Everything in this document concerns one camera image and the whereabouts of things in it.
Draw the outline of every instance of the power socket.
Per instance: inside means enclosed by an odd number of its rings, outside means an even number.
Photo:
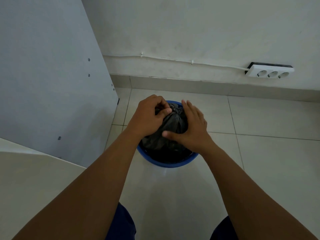
[[[249,71],[244,72],[246,76],[272,79],[282,79],[294,72],[294,68],[290,65],[261,62],[251,62],[248,69]]]

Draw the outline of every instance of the white strip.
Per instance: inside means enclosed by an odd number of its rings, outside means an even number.
[[[166,57],[155,57],[155,56],[146,56],[143,53],[140,55],[112,55],[112,54],[104,54],[104,56],[109,56],[109,57],[145,57],[145,58],[150,58],[150,59],[155,59],[155,60],[168,60],[168,61],[176,61],[176,62],[183,62],[183,63],[189,63],[191,65],[204,65],[204,66],[211,66],[211,67],[227,67],[227,68],[234,68],[234,69],[239,69],[243,71],[249,71],[248,68],[243,68],[239,66],[234,66],[234,65],[219,65],[219,64],[211,64],[211,63],[200,63],[200,62],[194,62],[194,60],[178,60],[178,59],[172,59],[172,58],[166,58]]]

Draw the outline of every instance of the blue bucket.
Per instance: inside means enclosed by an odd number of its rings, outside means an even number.
[[[182,107],[182,104],[180,102],[177,101],[170,101],[167,100],[168,103],[175,103],[178,104],[178,107]],[[186,165],[188,163],[190,163],[193,159],[195,159],[199,154],[198,153],[191,153],[188,157],[186,157],[186,159],[182,162],[179,163],[163,163],[163,162],[159,162],[156,160],[153,160],[147,153],[145,150],[143,150],[139,145],[137,147],[138,152],[142,155],[142,157],[144,157],[144,159],[146,159],[147,161],[151,162],[154,165],[157,165],[159,167],[163,167],[163,168],[177,168],[177,167],[181,167],[183,165]]]

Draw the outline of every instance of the black plastic bag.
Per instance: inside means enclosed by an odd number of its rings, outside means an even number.
[[[152,135],[144,137],[139,145],[154,160],[162,163],[178,163],[191,155],[191,151],[176,141],[168,140],[162,136],[163,131],[172,131],[178,134],[185,133],[188,121],[183,107],[169,103],[172,112],[167,115],[159,129]]]

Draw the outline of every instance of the hand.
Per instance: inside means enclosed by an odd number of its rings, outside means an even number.
[[[215,145],[207,132],[207,122],[203,113],[190,101],[182,100],[182,106],[188,119],[188,130],[183,134],[164,131],[162,136],[177,141],[193,152],[203,154]]]
[[[155,115],[156,107],[162,109],[157,115]],[[171,112],[172,109],[162,96],[151,95],[139,102],[127,130],[142,139],[156,132],[162,125],[163,119]]]

